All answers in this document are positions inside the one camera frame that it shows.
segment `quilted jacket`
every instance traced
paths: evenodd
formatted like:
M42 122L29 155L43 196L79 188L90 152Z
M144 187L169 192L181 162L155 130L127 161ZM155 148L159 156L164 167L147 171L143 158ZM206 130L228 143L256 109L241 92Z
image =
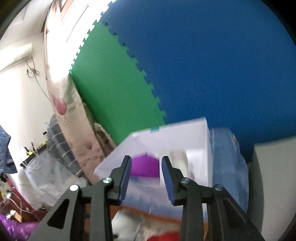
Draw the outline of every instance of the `quilted jacket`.
M16 173L17 169L8 150L10 135L0 126L0 179L5 181L5 173Z

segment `screw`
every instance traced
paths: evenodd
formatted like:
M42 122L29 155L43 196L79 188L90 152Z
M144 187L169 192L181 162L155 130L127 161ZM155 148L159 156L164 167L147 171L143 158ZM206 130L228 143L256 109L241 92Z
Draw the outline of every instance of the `screw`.
M78 188L79 188L79 186L78 186L78 185L76 185L76 184L74 184L74 185L71 185L71 186L70 186L70 191L72 191L72 192L74 192L74 191L77 191L77 190L78 190Z
M188 177L184 177L181 179L181 182L184 184L188 184L190 182L190 179Z
M216 184L216 185L215 185L215 189L216 189L217 191L222 191L223 188L224 188L224 187L223 187L221 184Z
M112 182L112 178L110 177L106 177L103 179L103 183L110 183L110 182Z

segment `green foam mat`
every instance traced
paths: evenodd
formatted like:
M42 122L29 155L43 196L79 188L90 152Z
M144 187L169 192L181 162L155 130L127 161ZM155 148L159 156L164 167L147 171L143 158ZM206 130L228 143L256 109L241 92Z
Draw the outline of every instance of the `green foam mat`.
M94 22L70 73L97 121L120 144L131 132L164 125L164 111L152 95L144 70L136 67L109 27Z

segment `open box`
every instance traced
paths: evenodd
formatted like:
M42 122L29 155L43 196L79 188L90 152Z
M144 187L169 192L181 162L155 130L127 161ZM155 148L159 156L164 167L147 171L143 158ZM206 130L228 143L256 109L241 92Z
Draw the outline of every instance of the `open box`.
M159 157L160 153L163 155L174 150L186 151L187 157L189 152L195 153L188 158L194 181L200 185L212 186L213 159L205 118L134 132L98 165L94 173L100 178L109 176L112 169L121 165L125 155L133 158L148 153ZM163 217L182 216L182 207L173 207L168 200L161 169L159 183L149 179L130 178L123 205Z

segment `purple cloth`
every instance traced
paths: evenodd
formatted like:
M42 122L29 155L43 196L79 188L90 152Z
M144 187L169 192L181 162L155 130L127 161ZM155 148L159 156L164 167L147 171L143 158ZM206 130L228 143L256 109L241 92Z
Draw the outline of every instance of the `purple cloth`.
M159 160L148 154L133 157L131 160L131 176L159 178Z
M0 221L16 241L26 241L34 232L39 222L19 223L14 220L7 219L4 215L0 214Z

